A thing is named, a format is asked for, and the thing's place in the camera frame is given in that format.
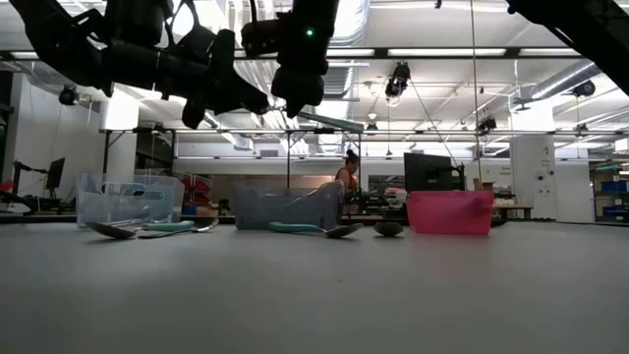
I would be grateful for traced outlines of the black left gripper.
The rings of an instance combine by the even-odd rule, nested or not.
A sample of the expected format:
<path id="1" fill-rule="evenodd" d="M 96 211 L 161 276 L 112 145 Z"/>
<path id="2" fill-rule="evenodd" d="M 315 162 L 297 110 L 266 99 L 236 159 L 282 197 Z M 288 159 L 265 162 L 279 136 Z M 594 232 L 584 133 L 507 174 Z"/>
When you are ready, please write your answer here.
<path id="1" fill-rule="evenodd" d="M 115 83 L 185 98 L 181 119 L 195 129 L 207 110 L 269 110 L 266 93 L 235 73 L 234 44 L 228 29 L 195 29 L 168 50 L 117 42 L 103 50 L 103 66 Z"/>

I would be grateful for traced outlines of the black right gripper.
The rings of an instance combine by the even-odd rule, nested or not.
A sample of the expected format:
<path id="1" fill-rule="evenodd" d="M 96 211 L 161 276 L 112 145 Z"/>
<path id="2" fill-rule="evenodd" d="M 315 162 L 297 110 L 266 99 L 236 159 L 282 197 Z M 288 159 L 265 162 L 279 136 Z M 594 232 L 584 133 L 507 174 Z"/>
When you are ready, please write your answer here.
<path id="1" fill-rule="evenodd" d="M 292 9 L 279 18 L 280 68 L 272 94 L 285 100 L 285 112 L 296 117 L 306 105 L 321 103 L 328 69 L 327 49 L 335 30 L 339 0 L 293 0 Z"/>

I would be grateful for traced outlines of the person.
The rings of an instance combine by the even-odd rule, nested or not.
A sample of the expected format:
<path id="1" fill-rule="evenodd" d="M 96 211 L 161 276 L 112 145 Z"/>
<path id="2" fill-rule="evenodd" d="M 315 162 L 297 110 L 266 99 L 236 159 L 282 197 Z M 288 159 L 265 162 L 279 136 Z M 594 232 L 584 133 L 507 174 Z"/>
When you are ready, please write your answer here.
<path id="1" fill-rule="evenodd" d="M 334 178 L 335 181 L 339 181 L 343 184 L 345 196 L 350 196 L 356 193 L 359 189 L 359 182 L 355 177 L 359 167 L 359 156 L 351 149 L 348 149 L 346 151 L 344 166 L 336 172 Z"/>

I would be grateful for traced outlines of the dark grey plastic bin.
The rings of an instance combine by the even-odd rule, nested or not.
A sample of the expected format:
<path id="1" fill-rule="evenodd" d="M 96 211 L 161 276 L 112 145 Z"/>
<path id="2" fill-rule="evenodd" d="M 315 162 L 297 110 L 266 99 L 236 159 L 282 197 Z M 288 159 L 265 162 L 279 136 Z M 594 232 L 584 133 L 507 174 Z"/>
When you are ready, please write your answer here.
<path id="1" fill-rule="evenodd" d="M 235 225 L 238 229 L 267 229 L 269 222 L 286 224 L 311 224 L 323 229 L 337 225 L 338 216 L 308 216 L 283 207 L 298 197 L 310 192 L 309 189 L 266 188 L 237 185 L 233 197 Z"/>

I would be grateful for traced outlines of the black beam with light strips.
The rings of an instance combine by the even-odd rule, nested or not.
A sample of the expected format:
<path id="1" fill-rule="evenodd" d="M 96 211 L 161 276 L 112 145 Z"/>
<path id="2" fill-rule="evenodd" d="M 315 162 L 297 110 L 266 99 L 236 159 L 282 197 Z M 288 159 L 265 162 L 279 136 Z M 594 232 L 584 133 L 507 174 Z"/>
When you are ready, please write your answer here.
<path id="1" fill-rule="evenodd" d="M 227 57 L 240 60 L 275 60 L 277 53 L 260 54 L 259 56 L 247 56 L 244 49 L 234 49 L 233 54 L 214 55 L 212 51 L 201 54 L 203 59 L 212 57 Z M 543 46 L 507 46 L 507 47 L 331 47 L 327 49 L 326 59 L 340 60 L 492 60 L 492 59 L 552 59 L 552 60 L 576 60 L 586 57 L 569 47 L 543 47 Z M 40 61 L 41 58 L 35 51 L 14 50 L 0 51 L 0 62 L 14 61 Z"/>

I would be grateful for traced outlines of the large black monitor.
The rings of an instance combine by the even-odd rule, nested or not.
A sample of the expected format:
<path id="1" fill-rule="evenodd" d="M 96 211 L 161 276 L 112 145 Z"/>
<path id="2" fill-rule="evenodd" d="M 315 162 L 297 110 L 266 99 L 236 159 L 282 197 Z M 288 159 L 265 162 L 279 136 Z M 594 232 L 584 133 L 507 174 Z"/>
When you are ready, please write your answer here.
<path id="1" fill-rule="evenodd" d="M 404 154 L 405 189 L 417 191 L 464 191 L 465 167 L 448 156 Z"/>

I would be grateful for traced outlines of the clear plastic bin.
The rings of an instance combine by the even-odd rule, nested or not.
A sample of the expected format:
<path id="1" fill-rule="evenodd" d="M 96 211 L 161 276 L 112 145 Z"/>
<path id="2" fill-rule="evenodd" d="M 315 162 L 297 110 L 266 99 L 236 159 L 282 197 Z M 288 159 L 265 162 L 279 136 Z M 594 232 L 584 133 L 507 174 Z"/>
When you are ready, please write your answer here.
<path id="1" fill-rule="evenodd" d="M 77 223 L 173 222 L 181 216 L 184 185 L 175 177 L 141 174 L 114 178 L 81 174 L 76 180 Z"/>

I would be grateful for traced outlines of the red plastic bin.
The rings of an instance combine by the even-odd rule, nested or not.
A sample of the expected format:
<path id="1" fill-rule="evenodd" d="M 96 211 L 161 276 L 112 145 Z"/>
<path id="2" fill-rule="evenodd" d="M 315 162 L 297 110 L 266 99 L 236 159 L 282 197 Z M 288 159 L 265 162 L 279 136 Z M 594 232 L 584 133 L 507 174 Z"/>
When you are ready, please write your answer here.
<path id="1" fill-rule="evenodd" d="M 409 227 L 417 234 L 487 236 L 492 210 L 479 217 L 467 208 L 476 197 L 492 200 L 488 191 L 417 191 L 407 197 Z"/>

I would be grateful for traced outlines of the small black monitor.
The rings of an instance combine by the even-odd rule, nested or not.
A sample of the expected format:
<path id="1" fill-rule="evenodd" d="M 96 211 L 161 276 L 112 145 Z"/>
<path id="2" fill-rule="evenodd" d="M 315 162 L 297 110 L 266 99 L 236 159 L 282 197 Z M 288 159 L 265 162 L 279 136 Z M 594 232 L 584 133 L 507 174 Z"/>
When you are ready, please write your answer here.
<path id="1" fill-rule="evenodd" d="M 47 178 L 45 184 L 46 190 L 54 192 L 57 188 L 60 187 L 65 161 L 66 158 L 61 157 L 53 160 L 50 163 L 47 170 Z"/>

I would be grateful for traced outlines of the grey table mat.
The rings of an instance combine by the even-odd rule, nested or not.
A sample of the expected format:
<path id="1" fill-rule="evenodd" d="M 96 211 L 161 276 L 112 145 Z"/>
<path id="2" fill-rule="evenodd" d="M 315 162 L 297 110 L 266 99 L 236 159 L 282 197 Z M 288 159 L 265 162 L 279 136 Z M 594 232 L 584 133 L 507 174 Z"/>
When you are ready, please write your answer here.
<path id="1" fill-rule="evenodd" d="M 629 354 L 629 228 L 116 242 L 2 225 L 0 354 Z"/>

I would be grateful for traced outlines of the shelf with blue bins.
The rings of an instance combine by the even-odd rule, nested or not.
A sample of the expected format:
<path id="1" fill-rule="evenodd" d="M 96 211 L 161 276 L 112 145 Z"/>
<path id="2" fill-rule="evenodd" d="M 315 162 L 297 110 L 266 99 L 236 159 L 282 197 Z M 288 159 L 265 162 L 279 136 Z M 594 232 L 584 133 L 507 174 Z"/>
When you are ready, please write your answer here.
<path id="1" fill-rule="evenodd" d="M 591 167 L 595 222 L 629 224 L 629 162 Z"/>

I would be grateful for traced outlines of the silver ventilation duct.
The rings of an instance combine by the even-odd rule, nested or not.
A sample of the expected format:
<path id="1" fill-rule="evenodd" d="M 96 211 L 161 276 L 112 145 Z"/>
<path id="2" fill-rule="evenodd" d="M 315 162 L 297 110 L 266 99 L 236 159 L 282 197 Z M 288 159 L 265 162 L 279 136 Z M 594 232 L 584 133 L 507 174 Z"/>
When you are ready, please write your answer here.
<path id="1" fill-rule="evenodd" d="M 367 31 L 371 0 L 340 0 L 335 20 L 335 32 L 330 46 L 358 47 Z M 330 66 L 324 81 L 324 100 L 318 106 L 309 106 L 311 113 L 335 119 L 346 119 L 349 98 L 357 67 Z"/>

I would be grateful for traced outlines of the black metal workbench frame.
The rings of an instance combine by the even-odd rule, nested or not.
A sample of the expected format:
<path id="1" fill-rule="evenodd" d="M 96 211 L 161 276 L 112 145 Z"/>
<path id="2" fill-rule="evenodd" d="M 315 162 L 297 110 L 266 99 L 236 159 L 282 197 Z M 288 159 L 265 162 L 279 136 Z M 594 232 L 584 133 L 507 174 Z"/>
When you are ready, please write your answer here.
<path id="1" fill-rule="evenodd" d="M 120 140 L 125 134 L 139 134 L 149 133 L 155 134 L 169 134 L 171 137 L 171 158 L 173 160 L 179 158 L 178 143 L 181 135 L 222 135 L 222 134 L 235 134 L 235 135 L 285 135 L 287 140 L 287 151 L 284 159 L 286 160 L 286 187 L 291 186 L 291 137 L 293 135 L 299 135 L 302 138 L 306 134 L 314 135 L 331 135 L 331 134 L 355 134 L 358 136 L 358 149 L 361 149 L 362 133 L 361 127 L 359 130 L 353 129 L 335 129 L 332 127 L 313 128 L 313 129 L 284 129 L 284 130 L 264 130 L 264 129 L 173 129 L 165 128 L 163 126 L 154 127 L 139 127 L 128 130 L 111 130 L 101 129 L 99 133 L 104 134 L 104 150 L 103 150 L 103 162 L 102 173 L 106 173 L 108 169 L 109 149 Z"/>

